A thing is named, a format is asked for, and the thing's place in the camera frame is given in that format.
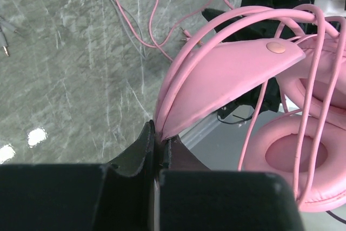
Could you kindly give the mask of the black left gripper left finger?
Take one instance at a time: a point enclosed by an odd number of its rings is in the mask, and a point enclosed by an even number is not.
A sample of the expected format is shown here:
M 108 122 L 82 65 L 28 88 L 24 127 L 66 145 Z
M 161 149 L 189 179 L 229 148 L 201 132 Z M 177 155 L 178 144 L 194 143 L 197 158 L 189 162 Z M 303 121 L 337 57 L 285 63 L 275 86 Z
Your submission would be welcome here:
M 154 133 L 107 163 L 1 165 L 1 230 L 148 230 Z

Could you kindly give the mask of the pink headphones with cable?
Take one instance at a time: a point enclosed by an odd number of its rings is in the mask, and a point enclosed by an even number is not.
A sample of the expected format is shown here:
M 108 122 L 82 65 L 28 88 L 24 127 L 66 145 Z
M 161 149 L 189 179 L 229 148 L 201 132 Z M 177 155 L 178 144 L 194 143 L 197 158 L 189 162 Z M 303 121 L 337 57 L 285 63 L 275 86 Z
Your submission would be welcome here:
M 197 121 L 259 88 L 238 170 L 282 176 L 301 211 L 345 204 L 345 17 L 318 6 L 231 8 L 191 36 L 154 113 L 154 158 Z

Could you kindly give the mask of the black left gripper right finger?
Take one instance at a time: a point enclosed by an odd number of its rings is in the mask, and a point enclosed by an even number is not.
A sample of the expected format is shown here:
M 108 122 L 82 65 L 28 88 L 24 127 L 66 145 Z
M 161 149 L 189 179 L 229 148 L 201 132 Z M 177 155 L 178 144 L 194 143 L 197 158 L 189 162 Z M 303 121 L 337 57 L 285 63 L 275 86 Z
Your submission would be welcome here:
M 211 170 L 179 137 L 162 149 L 160 230 L 303 230 L 292 191 L 281 176 Z

